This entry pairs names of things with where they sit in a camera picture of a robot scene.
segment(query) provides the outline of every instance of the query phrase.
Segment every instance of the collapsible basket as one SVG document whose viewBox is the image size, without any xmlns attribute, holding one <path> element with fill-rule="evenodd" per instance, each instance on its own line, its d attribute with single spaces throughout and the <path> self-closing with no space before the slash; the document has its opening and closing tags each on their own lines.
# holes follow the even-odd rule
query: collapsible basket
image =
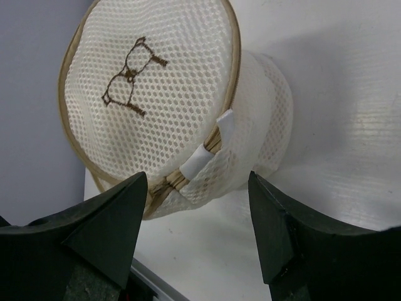
<svg viewBox="0 0 401 301">
<path fill-rule="evenodd" d="M 97 0 L 59 79 L 63 126 L 100 191 L 145 171 L 144 218 L 205 205 L 267 177 L 293 103 L 264 55 L 241 49 L 227 0 Z"/>
</svg>

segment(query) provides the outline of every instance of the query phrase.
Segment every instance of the white tabletop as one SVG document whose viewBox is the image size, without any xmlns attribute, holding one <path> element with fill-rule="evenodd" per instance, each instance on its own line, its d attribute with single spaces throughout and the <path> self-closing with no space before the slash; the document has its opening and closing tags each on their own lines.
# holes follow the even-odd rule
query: white tabletop
<svg viewBox="0 0 401 301">
<path fill-rule="evenodd" d="M 401 224 L 401 1 L 232 0 L 243 48 L 273 57 L 294 127 L 269 179 L 371 229 Z M 97 193 L 90 177 L 86 198 Z M 269 300 L 247 192 L 143 222 L 135 258 L 191 301 Z"/>
</svg>

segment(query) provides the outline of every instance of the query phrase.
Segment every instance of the embroidered symbol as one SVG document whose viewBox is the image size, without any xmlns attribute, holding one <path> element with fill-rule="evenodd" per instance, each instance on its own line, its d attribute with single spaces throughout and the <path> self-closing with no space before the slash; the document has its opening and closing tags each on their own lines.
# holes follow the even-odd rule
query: embroidered symbol
<svg viewBox="0 0 401 301">
<path fill-rule="evenodd" d="M 110 103 L 115 103 L 130 108 L 141 116 L 145 116 L 146 112 L 132 103 L 135 77 L 141 74 L 151 62 L 158 63 L 163 67 L 168 64 L 168 61 L 156 56 L 145 41 L 146 37 L 142 37 L 135 42 L 135 45 L 125 57 L 123 69 L 108 82 L 106 92 L 102 96 L 106 106 Z"/>
</svg>

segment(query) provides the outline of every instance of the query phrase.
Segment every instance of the gray wall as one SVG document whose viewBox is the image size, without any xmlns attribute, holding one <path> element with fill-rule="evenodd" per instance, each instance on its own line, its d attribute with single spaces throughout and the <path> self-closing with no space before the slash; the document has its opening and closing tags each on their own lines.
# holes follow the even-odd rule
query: gray wall
<svg viewBox="0 0 401 301">
<path fill-rule="evenodd" d="M 58 116 L 56 82 L 90 0 L 0 0 L 0 215 L 26 224 L 79 203 L 85 169 Z"/>
</svg>

